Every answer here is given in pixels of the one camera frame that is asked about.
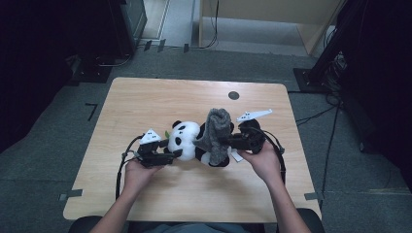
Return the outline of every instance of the person's right hand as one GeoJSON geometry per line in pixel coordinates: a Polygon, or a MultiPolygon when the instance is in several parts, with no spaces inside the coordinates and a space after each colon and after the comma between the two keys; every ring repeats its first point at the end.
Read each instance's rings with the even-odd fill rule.
{"type": "Polygon", "coordinates": [[[252,154],[244,150],[239,150],[238,153],[252,164],[257,175],[265,183],[270,179],[281,178],[279,158],[269,142],[264,142],[258,154],[252,154]]]}
{"type": "Polygon", "coordinates": [[[137,159],[130,160],[125,166],[124,188],[121,194],[136,199],[152,176],[161,168],[163,166],[145,168],[137,159]]]}

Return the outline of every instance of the gray carpet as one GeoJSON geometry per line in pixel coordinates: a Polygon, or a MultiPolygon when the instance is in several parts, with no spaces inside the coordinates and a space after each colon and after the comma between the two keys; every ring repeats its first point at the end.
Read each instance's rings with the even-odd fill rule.
{"type": "MultiPolygon", "coordinates": [[[[76,178],[101,107],[115,77],[282,83],[298,90],[292,68],[316,58],[213,50],[138,50],[115,67],[107,83],[64,86],[31,132],[0,154],[0,232],[67,232],[58,195],[76,178]],[[98,104],[92,111],[86,103],[98,104]]],[[[290,94],[296,119],[326,110],[323,94],[290,94]]],[[[298,127],[309,170],[323,190],[326,151],[335,110],[298,127]]],[[[326,232],[412,232],[412,195],[384,156],[363,154],[345,110],[339,110],[323,202],[326,232]]],[[[267,230],[273,230],[273,224],[267,230]]]]}

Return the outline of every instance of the cable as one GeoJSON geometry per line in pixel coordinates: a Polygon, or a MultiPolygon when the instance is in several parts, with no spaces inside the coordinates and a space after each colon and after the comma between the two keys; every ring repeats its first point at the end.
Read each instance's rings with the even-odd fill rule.
{"type": "Polygon", "coordinates": [[[366,1],[366,3],[364,4],[364,8],[363,8],[363,14],[361,17],[361,22],[360,22],[360,36],[358,37],[358,48],[361,46],[361,32],[363,30],[363,21],[364,21],[364,16],[366,14],[366,9],[367,9],[367,4],[369,3],[369,0],[366,1]]]}
{"type": "MultiPolygon", "coordinates": [[[[322,195],[324,195],[324,193],[325,193],[327,166],[329,164],[328,162],[329,162],[330,149],[331,149],[331,146],[332,146],[333,136],[334,136],[334,132],[335,132],[335,129],[336,129],[336,121],[337,121],[338,112],[339,112],[339,108],[336,108],[335,117],[334,117],[334,120],[333,120],[332,132],[330,134],[329,143],[327,145],[326,161],[325,161],[325,169],[324,169],[324,179],[322,181],[322,195]]],[[[323,204],[324,204],[324,200],[321,200],[321,203],[320,203],[321,211],[322,211],[322,205],[323,204]]]]}
{"type": "Polygon", "coordinates": [[[103,67],[118,67],[118,66],[122,66],[122,65],[124,65],[124,64],[130,59],[130,57],[131,57],[131,55],[129,55],[129,56],[127,57],[127,59],[126,59],[124,62],[120,63],[120,64],[113,64],[113,65],[101,65],[101,64],[98,64],[98,66],[103,66],[103,67]]]}
{"type": "Polygon", "coordinates": [[[136,158],[135,158],[135,157],[132,157],[132,158],[130,158],[130,159],[127,159],[124,163],[128,163],[128,162],[130,162],[131,160],[136,160],[136,158]]]}
{"type": "Polygon", "coordinates": [[[239,129],[252,129],[255,130],[256,132],[260,133],[261,135],[263,135],[263,137],[272,145],[273,149],[276,151],[276,155],[278,156],[279,159],[279,163],[280,163],[280,169],[281,169],[281,178],[283,183],[286,183],[286,166],[285,166],[285,160],[282,156],[282,154],[285,152],[285,149],[282,147],[282,145],[279,143],[279,140],[271,133],[267,132],[267,131],[263,131],[261,129],[258,128],[254,128],[254,127],[239,127],[239,129]],[[273,140],[267,136],[268,133],[270,134],[276,141],[277,145],[273,142],[273,140]]]}
{"type": "Polygon", "coordinates": [[[131,146],[133,146],[133,144],[138,140],[138,139],[142,139],[142,136],[138,136],[135,139],[133,139],[133,141],[130,142],[129,146],[127,147],[126,151],[124,153],[121,154],[121,163],[120,163],[120,167],[119,167],[119,171],[118,171],[118,176],[116,179],[116,200],[118,200],[119,196],[120,196],[120,181],[121,181],[121,169],[123,168],[124,164],[126,164],[128,161],[130,161],[131,159],[124,161],[127,158],[127,155],[130,152],[133,152],[133,150],[131,150],[131,146]]]}
{"type": "MultiPolygon", "coordinates": [[[[183,47],[177,47],[177,46],[163,46],[165,49],[176,49],[176,50],[181,50],[183,47]]],[[[189,47],[191,50],[205,50],[208,49],[206,47],[189,47]]]]}
{"type": "Polygon", "coordinates": [[[325,94],[324,92],[305,92],[300,90],[288,90],[288,94],[325,94]]]}
{"type": "Polygon", "coordinates": [[[322,111],[322,112],[320,112],[320,113],[318,113],[318,114],[315,114],[315,115],[313,115],[313,116],[305,117],[305,118],[302,118],[302,119],[297,119],[295,122],[298,123],[298,122],[304,120],[303,122],[299,123],[297,126],[302,125],[302,124],[308,122],[309,120],[311,120],[311,119],[313,119],[313,118],[320,117],[320,116],[323,115],[324,113],[326,113],[326,112],[328,112],[328,111],[330,111],[330,110],[332,110],[332,109],[334,109],[334,108],[335,108],[335,106],[332,106],[332,107],[330,107],[330,108],[328,108],[328,109],[326,109],[326,110],[324,110],[324,111],[322,111]]]}
{"type": "Polygon", "coordinates": [[[324,48],[327,46],[327,44],[329,44],[329,38],[331,38],[332,35],[334,35],[336,33],[337,28],[333,28],[333,30],[329,33],[329,35],[327,35],[326,37],[326,32],[324,34],[324,48]]]}
{"type": "Polygon", "coordinates": [[[216,5],[215,24],[213,23],[212,18],[210,18],[210,20],[212,22],[212,27],[215,29],[215,36],[212,38],[212,41],[209,43],[208,46],[199,47],[199,49],[203,49],[203,50],[208,49],[218,41],[218,14],[219,14],[219,0],[218,0],[217,5],[216,5]]]}

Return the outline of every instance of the gray plush toy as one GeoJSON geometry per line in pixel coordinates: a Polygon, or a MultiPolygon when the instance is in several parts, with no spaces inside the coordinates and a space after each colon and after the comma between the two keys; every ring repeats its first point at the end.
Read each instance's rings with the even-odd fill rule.
{"type": "Polygon", "coordinates": [[[225,109],[212,109],[207,116],[203,136],[194,145],[211,153],[210,165],[217,166],[227,159],[229,146],[221,145],[220,137],[228,137],[232,131],[230,114],[225,109]]]}

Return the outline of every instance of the table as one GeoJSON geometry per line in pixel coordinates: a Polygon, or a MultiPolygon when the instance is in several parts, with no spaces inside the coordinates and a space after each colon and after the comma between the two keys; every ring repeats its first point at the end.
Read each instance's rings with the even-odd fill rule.
{"type": "MultiPolygon", "coordinates": [[[[345,2],[346,0],[222,0],[219,2],[219,17],[296,23],[306,51],[312,54],[345,2]]],[[[203,17],[215,17],[217,3],[218,0],[201,0],[199,46],[202,46],[203,17]]]]}
{"type": "MultiPolygon", "coordinates": [[[[115,202],[120,155],[133,138],[152,128],[160,136],[175,120],[206,120],[210,109],[225,108],[238,132],[236,118],[246,111],[272,109],[258,119],[286,149],[287,189],[297,208],[321,215],[316,200],[305,193],[314,187],[297,132],[286,88],[274,83],[116,78],[95,126],[73,189],[64,209],[67,219],[103,216],[115,202]],[[228,97],[239,94],[237,100],[228,97]]],[[[129,220],[276,222],[269,192],[247,161],[232,157],[227,167],[213,168],[197,159],[175,160],[154,175],[136,200],[129,220]]]]}

